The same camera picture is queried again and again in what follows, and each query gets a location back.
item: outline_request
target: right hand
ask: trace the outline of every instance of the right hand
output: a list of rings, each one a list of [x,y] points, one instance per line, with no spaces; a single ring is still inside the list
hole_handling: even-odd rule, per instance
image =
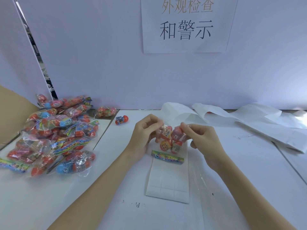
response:
[[[208,166],[218,170],[221,162],[228,158],[213,127],[181,123],[183,132],[187,135],[185,141],[193,139],[192,148],[197,148],[205,157]]]

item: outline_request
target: paper sign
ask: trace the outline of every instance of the paper sign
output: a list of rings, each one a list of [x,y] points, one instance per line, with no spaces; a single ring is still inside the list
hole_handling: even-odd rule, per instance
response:
[[[238,0],[141,0],[144,53],[223,52]]]

